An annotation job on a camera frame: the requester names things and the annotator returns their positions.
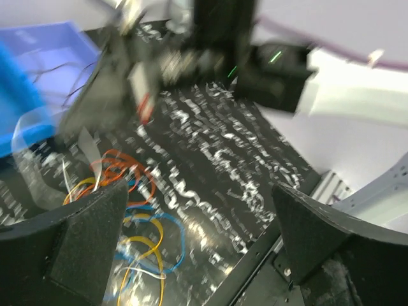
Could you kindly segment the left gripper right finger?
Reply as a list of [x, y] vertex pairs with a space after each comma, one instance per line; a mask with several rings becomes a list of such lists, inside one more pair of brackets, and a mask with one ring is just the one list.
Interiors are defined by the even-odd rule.
[[306, 305], [407, 305], [407, 235], [272, 189], [295, 285]]

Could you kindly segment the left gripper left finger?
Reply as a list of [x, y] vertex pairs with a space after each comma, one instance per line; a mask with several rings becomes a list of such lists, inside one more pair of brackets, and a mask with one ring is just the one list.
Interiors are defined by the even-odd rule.
[[1, 305], [101, 305], [128, 202], [116, 181], [1, 228]]

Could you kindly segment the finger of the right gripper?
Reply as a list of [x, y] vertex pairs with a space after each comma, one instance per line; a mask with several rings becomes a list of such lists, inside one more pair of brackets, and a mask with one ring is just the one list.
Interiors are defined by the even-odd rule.
[[106, 134], [121, 127], [134, 115], [134, 101], [128, 82], [131, 67], [122, 43], [104, 46], [95, 70], [64, 114], [57, 138], [64, 143], [79, 139], [80, 132]]

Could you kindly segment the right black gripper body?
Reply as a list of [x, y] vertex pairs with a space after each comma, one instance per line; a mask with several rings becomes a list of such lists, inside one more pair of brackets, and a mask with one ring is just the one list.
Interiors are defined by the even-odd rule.
[[228, 73], [244, 61], [252, 23], [210, 26], [194, 26], [187, 38], [168, 34], [157, 44], [142, 41], [134, 31], [120, 34], [107, 27], [106, 47], [115, 71], [111, 79], [119, 87], [105, 103], [107, 124], [122, 122], [133, 112], [149, 121], [162, 91], [230, 82]]

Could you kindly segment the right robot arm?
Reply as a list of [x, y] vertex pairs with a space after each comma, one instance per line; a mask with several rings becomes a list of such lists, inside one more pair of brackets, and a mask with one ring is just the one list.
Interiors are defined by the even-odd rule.
[[212, 82], [237, 99], [288, 113], [407, 124], [406, 71], [380, 63], [378, 52], [353, 68], [351, 57], [310, 63], [308, 44], [252, 45], [254, 1], [185, 1], [159, 43], [137, 35], [147, 13], [140, 1], [106, 5], [112, 18], [100, 57], [57, 129], [67, 140], [111, 131], [133, 114], [145, 124], [162, 92]]

